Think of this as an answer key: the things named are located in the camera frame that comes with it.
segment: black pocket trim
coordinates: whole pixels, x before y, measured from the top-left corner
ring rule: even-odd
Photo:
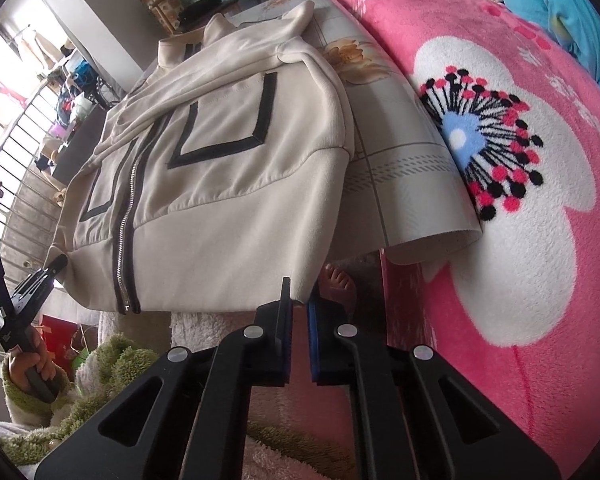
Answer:
[[[186,44],[186,46],[184,47],[184,59],[183,59],[183,61],[186,61],[191,56],[193,56],[193,48],[194,48],[193,43],[187,43]]]
[[[235,155],[236,153],[246,152],[247,150],[257,148],[264,144],[267,132],[269,131],[269,125],[271,124],[277,80],[277,72],[266,73],[264,75],[264,80],[262,82],[262,96],[260,97],[260,106],[258,107],[258,119],[256,120],[256,126],[253,129],[251,136],[245,137],[244,139],[231,140],[230,142],[221,142],[220,144],[213,144],[211,146],[205,146],[204,148],[192,150],[191,152],[182,153],[182,147],[193,132],[193,126],[195,125],[198,116],[198,102],[193,103],[189,107],[189,117],[187,117],[187,122],[185,123],[182,134],[173,150],[173,155],[171,155],[171,160],[168,162],[167,168],[171,170],[172,168],[188,166],[189,164],[203,162],[204,160]]]
[[[111,197],[109,198],[109,200],[107,200],[102,205],[94,207],[93,209],[88,209],[89,205],[91,204],[91,197],[93,196],[93,190],[95,189],[96,184],[98,183],[98,178],[100,177],[100,172],[102,171],[102,165],[100,165],[100,167],[98,168],[98,171],[96,172],[96,177],[93,179],[93,184],[91,184],[89,198],[87,199],[87,203],[84,207],[84,212],[82,213],[82,216],[80,216],[79,222],[84,222],[85,220],[88,220],[90,218],[93,218],[94,216],[102,214],[111,207],[111,204],[113,204],[113,195],[116,192],[116,186],[118,184],[118,178],[120,177],[120,171],[122,171],[122,166],[125,165],[125,162],[129,158],[129,155],[131,154],[131,150],[136,145],[137,140],[138,140],[138,138],[136,137],[134,140],[132,140],[129,143],[129,147],[126,149],[125,156],[122,157],[122,160],[120,161],[120,164],[118,165],[116,174],[113,176],[113,184],[111,186]]]

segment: metal zipper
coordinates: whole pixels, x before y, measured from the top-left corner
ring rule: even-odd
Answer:
[[[144,176],[144,168],[146,167],[146,160],[148,158],[148,153],[152,147],[155,146],[158,138],[162,135],[163,131],[168,126],[171,116],[173,115],[173,110],[163,115],[160,119],[155,121],[154,126],[149,131],[146,139],[144,140],[144,146],[140,149],[140,152],[136,155],[133,165],[131,166],[131,172],[129,176],[129,185],[128,185],[128,200],[126,203],[125,213],[120,218],[118,228],[116,229],[116,244],[114,247],[116,250],[116,254],[114,256],[114,285],[117,289],[116,296],[119,297],[120,303],[118,305],[118,311],[121,314],[126,314],[129,310],[133,310],[134,312],[140,312],[140,306],[136,305],[136,308],[133,308],[132,303],[134,300],[132,298],[137,298],[135,290],[131,291],[131,288],[135,287],[135,280],[129,279],[132,276],[125,275],[125,255],[129,254],[131,257],[130,262],[130,272],[133,271],[133,254],[129,253],[133,249],[132,241],[127,244],[129,238],[129,226],[132,225],[133,216],[136,211],[136,204],[140,198],[141,189],[138,190],[138,177],[142,178]],[[138,168],[144,162],[144,166],[142,167],[141,175],[138,175]]]
[[[131,167],[131,176],[129,178],[129,202],[126,205],[126,211],[122,220],[120,221],[120,229],[118,231],[118,260],[116,263],[116,277],[118,279],[118,287],[120,288],[120,296],[122,297],[122,308],[125,310],[125,313],[129,312],[131,308],[131,301],[129,299],[129,293],[126,288],[125,280],[122,277],[122,254],[125,249],[125,227],[126,223],[131,216],[131,211],[134,208],[134,203],[136,202],[136,173],[138,172],[138,165],[140,164],[140,159],[144,155],[144,152],[149,149],[151,144],[147,144],[142,151],[136,157],[133,166]]]

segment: red bag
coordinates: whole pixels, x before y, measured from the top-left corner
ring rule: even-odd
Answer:
[[[71,348],[71,342],[78,326],[70,321],[45,316],[44,314],[40,326],[42,339],[46,344],[46,350],[51,355],[51,360],[61,367],[71,379],[74,374],[71,363],[78,355]]]

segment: white jacket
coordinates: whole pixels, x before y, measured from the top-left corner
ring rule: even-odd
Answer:
[[[299,35],[313,3],[160,42],[159,66],[107,116],[68,187],[48,259],[97,310],[253,310],[291,276],[305,301],[328,252],[353,120]]]

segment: pink blanket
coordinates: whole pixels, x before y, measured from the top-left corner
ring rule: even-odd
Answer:
[[[420,91],[483,220],[474,245],[404,269],[402,299],[567,478],[600,438],[600,89],[488,1],[338,1]],[[402,305],[388,305],[394,346]]]

